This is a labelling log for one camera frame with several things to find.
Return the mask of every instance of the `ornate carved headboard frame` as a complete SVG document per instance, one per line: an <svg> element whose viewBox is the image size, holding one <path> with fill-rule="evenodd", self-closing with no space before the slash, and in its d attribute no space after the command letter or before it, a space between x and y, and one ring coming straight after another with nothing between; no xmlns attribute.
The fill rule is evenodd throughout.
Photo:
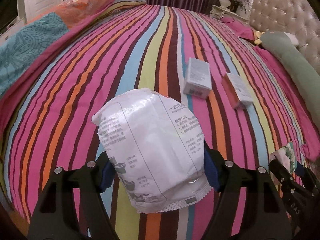
<svg viewBox="0 0 320 240"><path fill-rule="evenodd" d="M257 31L296 35L297 49L320 75L320 21L307 0L252 0L249 9Z"/></svg>

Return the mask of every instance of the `white plastic package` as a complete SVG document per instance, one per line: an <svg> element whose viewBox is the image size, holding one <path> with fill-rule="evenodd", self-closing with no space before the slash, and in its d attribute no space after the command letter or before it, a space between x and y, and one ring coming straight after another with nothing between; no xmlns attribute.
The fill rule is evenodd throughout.
<svg viewBox="0 0 320 240"><path fill-rule="evenodd" d="M204 135L187 106L136 89L110 100L92 122L138 212L180 209L212 189L204 174Z"/></svg>

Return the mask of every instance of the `silver screw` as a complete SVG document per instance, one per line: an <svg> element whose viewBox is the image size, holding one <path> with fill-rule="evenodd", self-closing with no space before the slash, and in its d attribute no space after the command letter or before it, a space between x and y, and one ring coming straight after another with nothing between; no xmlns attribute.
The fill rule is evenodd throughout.
<svg viewBox="0 0 320 240"><path fill-rule="evenodd" d="M259 168L258 168L258 171L259 171L260 173L266 173L266 169L265 169L264 167L259 167Z"/></svg>
<svg viewBox="0 0 320 240"><path fill-rule="evenodd" d="M233 166L233 162L232 161L225 161L224 165L226 165L227 167L232 167Z"/></svg>
<svg viewBox="0 0 320 240"><path fill-rule="evenodd" d="M60 172L62 171L62 168L61 167L58 167L54 170L54 173L55 174L59 174Z"/></svg>
<svg viewBox="0 0 320 240"><path fill-rule="evenodd" d="M87 163L88 168L93 168L95 165L96 165L96 163L94 161L90 161Z"/></svg>

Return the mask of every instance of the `colorful striped fabric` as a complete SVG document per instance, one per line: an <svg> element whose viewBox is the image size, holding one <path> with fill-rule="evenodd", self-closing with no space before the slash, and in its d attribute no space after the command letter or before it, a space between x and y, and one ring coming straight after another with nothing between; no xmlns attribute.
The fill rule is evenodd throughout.
<svg viewBox="0 0 320 240"><path fill-rule="evenodd" d="M182 93L189 57L210 63L213 93L207 100ZM231 108L221 85L239 74L254 97L247 110ZM7 196L28 221L50 172L77 169L104 151L91 117L108 100L147 87L187 105L208 145L240 167L268 167L268 155L292 141L306 165L296 114L261 58L228 27L182 9L141 5L102 20L66 48L26 91L6 128ZM199 240L219 194L181 210L138 214L116 178L102 194L121 240ZM75 202L82 230L86 223ZM241 191L232 232L239 231Z"/></svg>

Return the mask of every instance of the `bed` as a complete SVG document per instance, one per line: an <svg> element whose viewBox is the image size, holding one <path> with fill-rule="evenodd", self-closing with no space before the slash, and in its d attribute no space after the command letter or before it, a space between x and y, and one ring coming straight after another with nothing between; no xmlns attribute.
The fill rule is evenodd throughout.
<svg viewBox="0 0 320 240"><path fill-rule="evenodd" d="M255 16L258 2L253 3L251 23L262 31L269 27ZM41 32L44 25L50 28ZM1 72L0 200L15 214L12 219L30 221L57 166L77 169L97 159L104 149L91 117L113 97L136 88L147 87L187 105L208 145L240 167L268 168L269 154L291 141L305 166L310 166L305 156L319 154L319 131L299 93L284 89L284 84L293 92L296 88L281 65L266 61L229 26L209 16L145 0L68 0L24 31L11 38L0 59L1 71L6 70ZM21 40L37 51L16 46ZM4 60L8 48L19 60ZM27 52L19 58L20 50ZM182 93L190 57L210 63L213 92L207 100ZM231 108L221 85L227 72L240 75L248 86L254 98L248 109ZM304 113L303 124L297 111ZM74 196L81 230L89 233L79 192ZM219 198L212 190L181 210L138 214L118 178L101 196L121 240L199 240ZM242 191L233 234L239 231L244 201Z"/></svg>

